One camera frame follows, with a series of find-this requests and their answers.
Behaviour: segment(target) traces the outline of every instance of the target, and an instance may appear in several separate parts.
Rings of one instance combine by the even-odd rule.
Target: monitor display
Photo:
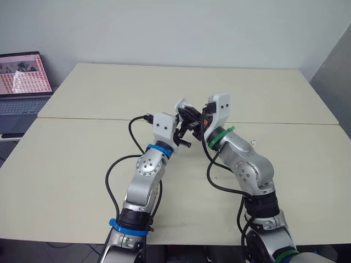
[[[0,95],[52,92],[39,52],[0,55]]]

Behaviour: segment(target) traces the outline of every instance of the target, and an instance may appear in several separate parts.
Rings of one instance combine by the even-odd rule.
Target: robotic arm
[[[227,130],[223,128],[229,116],[229,106],[229,95],[219,94],[209,98],[202,114],[184,99],[176,108],[183,119],[189,118],[188,116],[197,117],[196,122],[192,123],[194,136],[199,139],[199,133],[202,133],[199,140],[205,141],[209,148],[218,152],[219,155],[216,156],[230,168],[241,190],[247,193],[244,200],[245,219],[251,228],[246,235],[249,259],[255,263],[332,262],[313,253],[299,253],[296,250],[284,213],[278,206],[272,164],[257,154],[248,142],[233,133],[234,127]]]
[[[112,229],[98,262],[145,261],[146,236],[148,231],[153,231],[150,225],[158,206],[155,206],[158,185],[166,164],[180,144],[191,146],[191,143],[181,139],[185,132],[181,133],[177,128],[178,116],[158,113],[148,121],[153,124],[155,144],[148,145],[146,152],[137,160],[135,175],[128,186],[122,211],[117,219],[110,220]]]

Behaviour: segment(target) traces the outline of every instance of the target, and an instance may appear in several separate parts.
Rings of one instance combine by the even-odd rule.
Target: laptop keyboard
[[[46,102],[47,100],[0,102],[0,116],[38,114]]]

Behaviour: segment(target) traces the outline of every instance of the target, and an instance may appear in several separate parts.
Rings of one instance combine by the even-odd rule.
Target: blue cable tie
[[[159,146],[159,145],[153,145],[153,144],[149,144],[146,149],[150,149],[150,148],[154,148],[156,150],[159,150],[160,152],[163,152],[168,159],[170,159],[171,155],[172,155],[172,151],[171,150],[166,150],[165,148]]]
[[[118,223],[116,222],[116,219],[114,219],[114,218],[110,219],[109,225],[112,226],[118,232],[123,233],[123,234],[127,234],[127,235],[131,235],[131,236],[145,237],[149,233],[148,231],[131,230],[131,229],[121,227],[118,225]]]

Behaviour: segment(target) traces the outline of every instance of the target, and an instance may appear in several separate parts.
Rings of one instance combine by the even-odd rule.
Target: green ring
[[[208,147],[210,149],[212,149],[213,145],[215,145],[217,143],[217,141],[221,140],[223,137],[226,136],[227,133],[232,132],[234,130],[234,126],[228,128],[227,130],[222,131],[220,134],[218,134],[216,137],[214,137],[214,139],[210,142],[210,144],[208,145]]]
[[[296,250],[288,250],[288,251],[280,254],[279,256],[277,256],[274,263],[280,263],[283,259],[286,259],[288,256],[296,255],[296,254],[300,254],[300,252],[298,252]]]

